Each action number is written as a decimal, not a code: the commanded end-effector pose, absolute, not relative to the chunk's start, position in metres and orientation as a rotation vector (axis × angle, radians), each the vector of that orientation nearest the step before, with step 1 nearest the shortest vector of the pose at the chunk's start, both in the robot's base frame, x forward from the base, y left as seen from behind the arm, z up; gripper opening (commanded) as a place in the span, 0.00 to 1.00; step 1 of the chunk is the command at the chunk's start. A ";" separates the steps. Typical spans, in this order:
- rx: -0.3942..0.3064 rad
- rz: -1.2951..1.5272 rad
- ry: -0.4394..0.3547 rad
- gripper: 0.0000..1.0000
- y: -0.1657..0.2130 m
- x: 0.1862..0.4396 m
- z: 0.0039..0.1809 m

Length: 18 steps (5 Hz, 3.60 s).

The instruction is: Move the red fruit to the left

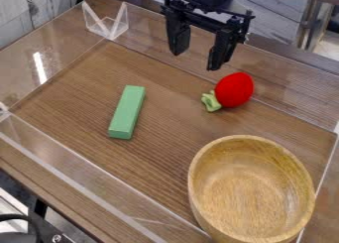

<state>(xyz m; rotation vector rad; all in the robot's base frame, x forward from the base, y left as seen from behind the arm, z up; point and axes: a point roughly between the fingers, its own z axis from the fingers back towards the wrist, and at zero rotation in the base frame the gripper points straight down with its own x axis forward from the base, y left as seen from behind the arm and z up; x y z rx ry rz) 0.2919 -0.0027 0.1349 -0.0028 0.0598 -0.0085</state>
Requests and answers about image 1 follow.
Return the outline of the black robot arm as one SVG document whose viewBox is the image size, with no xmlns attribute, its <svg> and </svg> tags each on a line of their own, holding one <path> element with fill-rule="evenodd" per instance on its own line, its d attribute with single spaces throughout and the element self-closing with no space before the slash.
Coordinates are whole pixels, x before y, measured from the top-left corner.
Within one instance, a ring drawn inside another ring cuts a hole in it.
<svg viewBox="0 0 339 243">
<path fill-rule="evenodd" d="M 233 0 L 164 0 L 161 14 L 169 51 L 183 54 L 191 44 L 191 27 L 195 26 L 215 35 L 209 49 L 207 70 L 217 70 L 231 60 L 237 44 L 247 40 L 253 11 L 237 11 Z"/>
</svg>

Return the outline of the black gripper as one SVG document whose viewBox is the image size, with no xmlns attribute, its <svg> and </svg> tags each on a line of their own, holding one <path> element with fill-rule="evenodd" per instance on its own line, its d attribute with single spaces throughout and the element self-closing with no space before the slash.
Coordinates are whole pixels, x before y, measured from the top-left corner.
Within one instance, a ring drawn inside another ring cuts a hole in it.
<svg viewBox="0 0 339 243">
<path fill-rule="evenodd" d="M 216 33 L 207 70 L 217 70 L 229 61 L 237 42 L 247 40 L 253 11 L 237 0 L 164 0 L 164 6 L 183 12 L 189 23 L 209 32 L 227 27 L 237 30 L 239 38 L 229 29 Z M 173 11 L 165 12 L 165 24 L 169 51 L 179 56 L 189 48 L 191 27 L 183 15 Z"/>
</svg>

